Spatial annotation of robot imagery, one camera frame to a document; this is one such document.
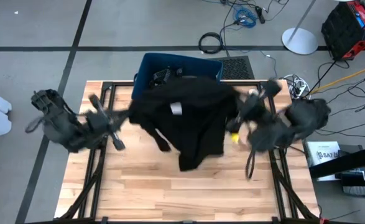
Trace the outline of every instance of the floor mat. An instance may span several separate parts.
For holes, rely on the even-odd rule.
[[[254,79],[254,74],[252,72],[248,56],[211,58],[210,60],[216,60],[223,63],[224,71],[222,79],[225,80]]]

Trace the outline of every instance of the cable bundle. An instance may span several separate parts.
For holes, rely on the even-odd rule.
[[[309,87],[308,83],[301,77],[296,74],[293,75],[286,75],[285,77],[281,78],[287,80],[287,84],[289,85],[289,92],[292,99],[299,99],[305,90],[309,92],[311,88]]]
[[[237,9],[234,7],[234,10],[234,19],[235,21],[239,21],[240,25],[247,28],[253,28],[256,25],[257,17],[250,11],[250,9],[238,6]]]

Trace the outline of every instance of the gray concrete floor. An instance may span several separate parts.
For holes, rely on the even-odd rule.
[[[51,47],[72,46],[73,39],[85,5],[84,0],[0,0],[0,47]],[[266,7],[269,0],[257,0]],[[285,9],[273,21],[258,23],[253,29],[227,30],[230,45],[281,46],[280,37],[285,29],[294,27],[301,12],[310,1],[290,0]],[[313,32],[320,45],[324,45],[320,33],[321,23],[336,6],[335,1],[319,0],[303,23],[303,28]],[[273,3],[272,17],[280,5]],[[219,4],[201,0],[102,0],[93,1],[88,13],[80,46],[194,46],[205,32],[218,32],[229,10]],[[64,98],[77,111],[87,80],[131,80],[137,72],[146,52],[77,52],[67,81]],[[225,57],[201,54],[198,50],[169,51],[165,53],[189,55],[200,58]],[[277,61],[278,77],[295,73],[310,85],[317,81],[316,70],[321,63],[330,62],[327,51],[301,56],[286,50],[264,51]],[[273,61],[259,51],[248,54],[231,51],[231,55],[248,55],[254,76],[265,79],[274,76]],[[0,52],[0,95],[13,105],[12,130],[0,137],[0,223],[14,223],[32,172],[34,161],[42,140],[42,132],[25,134],[26,124],[39,115],[30,105],[34,90],[57,89],[69,51],[51,52]],[[345,77],[365,68],[365,52],[358,55],[347,70],[338,67],[322,81],[323,84]],[[361,79],[349,80],[346,83]],[[331,90],[319,95],[332,99],[344,89]],[[364,103],[362,98],[342,95],[330,104],[333,111],[355,107]],[[346,111],[330,119],[326,129],[340,130],[365,122],[365,110],[359,113]],[[349,134],[365,135],[365,126]],[[362,144],[364,138],[342,135],[319,136],[310,140],[338,141],[341,144]],[[27,222],[51,220],[55,213],[57,198],[67,161],[62,147],[49,145],[43,168],[32,199]],[[337,182],[314,183],[318,203],[323,216],[337,217],[353,210],[360,212],[339,221],[365,223],[365,198],[341,193]]]

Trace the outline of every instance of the white round base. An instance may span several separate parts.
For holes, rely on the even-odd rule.
[[[301,55],[314,53],[318,48],[318,41],[316,40],[315,35],[305,29],[298,28],[289,42],[289,38],[294,29],[295,28],[290,28],[283,33],[282,42],[287,49]]]

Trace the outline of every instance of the blue cable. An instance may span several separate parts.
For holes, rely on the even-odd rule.
[[[215,3],[215,4],[222,4],[219,1],[210,1],[210,0],[202,0],[202,1],[209,2],[209,3]],[[256,20],[258,18],[256,17],[256,15],[254,13],[252,13],[250,11],[250,9],[245,8],[241,5],[236,5],[236,4],[233,6],[233,9],[235,12],[234,20],[242,21],[242,22],[239,22],[240,25],[247,27],[247,28],[253,28],[256,25]]]
[[[236,9],[234,7],[234,10],[234,20],[239,21],[240,25],[247,28],[253,28],[254,26],[256,26],[257,17],[256,15],[254,15],[254,13],[250,11],[250,9],[240,6],[240,9]]]

